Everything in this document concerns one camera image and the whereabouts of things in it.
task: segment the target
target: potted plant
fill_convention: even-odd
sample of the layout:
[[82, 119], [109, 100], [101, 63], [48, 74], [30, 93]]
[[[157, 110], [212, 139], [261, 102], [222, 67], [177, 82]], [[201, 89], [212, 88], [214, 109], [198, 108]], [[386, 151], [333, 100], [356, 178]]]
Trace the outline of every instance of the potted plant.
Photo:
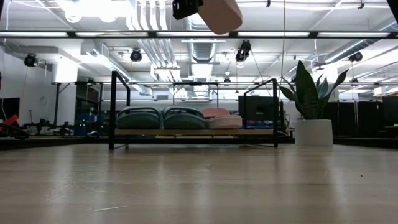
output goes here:
[[320, 83], [320, 76], [316, 82], [305, 69], [303, 62], [299, 61], [295, 79], [296, 90], [292, 84], [285, 80], [291, 90], [279, 86], [282, 93], [295, 102], [297, 110], [304, 120], [295, 123], [295, 143], [298, 146], [332, 146], [333, 131], [331, 121], [321, 119], [323, 109], [329, 102], [333, 90], [344, 82], [347, 71], [338, 75], [336, 83], [329, 90], [328, 80]]

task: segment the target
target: snake plant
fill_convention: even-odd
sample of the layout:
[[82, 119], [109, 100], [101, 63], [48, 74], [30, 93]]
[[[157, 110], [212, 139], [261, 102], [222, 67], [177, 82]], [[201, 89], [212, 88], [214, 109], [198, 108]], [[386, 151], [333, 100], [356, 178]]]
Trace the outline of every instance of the snake plant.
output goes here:
[[336, 83], [329, 90], [327, 78], [320, 83], [321, 75], [315, 84], [311, 74], [305, 69], [303, 62], [299, 61], [295, 82], [296, 90], [287, 80], [285, 81], [289, 84], [291, 91], [280, 85], [279, 88], [288, 99], [295, 102], [297, 110], [304, 119], [321, 119], [323, 109], [329, 102], [331, 93], [338, 85], [344, 82], [347, 72], [348, 70], [338, 75]]

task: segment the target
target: wooden floor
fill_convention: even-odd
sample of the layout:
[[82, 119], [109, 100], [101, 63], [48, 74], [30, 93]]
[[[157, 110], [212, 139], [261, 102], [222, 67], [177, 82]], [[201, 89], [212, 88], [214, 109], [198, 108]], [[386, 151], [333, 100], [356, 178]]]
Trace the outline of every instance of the wooden floor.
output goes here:
[[1, 223], [398, 223], [398, 151], [79, 145], [0, 151]]

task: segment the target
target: white column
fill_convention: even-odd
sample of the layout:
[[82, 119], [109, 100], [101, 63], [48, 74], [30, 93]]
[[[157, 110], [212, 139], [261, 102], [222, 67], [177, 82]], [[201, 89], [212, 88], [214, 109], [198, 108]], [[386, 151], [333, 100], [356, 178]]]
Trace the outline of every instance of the white column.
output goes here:
[[[78, 65], [67, 58], [63, 58], [58, 64], [53, 65], [54, 82], [77, 81]], [[76, 86], [69, 85], [59, 94], [57, 125], [68, 121], [75, 123]]]

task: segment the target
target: white planter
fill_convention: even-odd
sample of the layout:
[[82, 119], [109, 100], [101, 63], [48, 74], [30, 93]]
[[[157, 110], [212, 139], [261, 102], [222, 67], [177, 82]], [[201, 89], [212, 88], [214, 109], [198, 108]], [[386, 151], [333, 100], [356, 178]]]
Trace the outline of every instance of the white planter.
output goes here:
[[330, 120], [296, 121], [294, 134], [296, 146], [333, 146]]

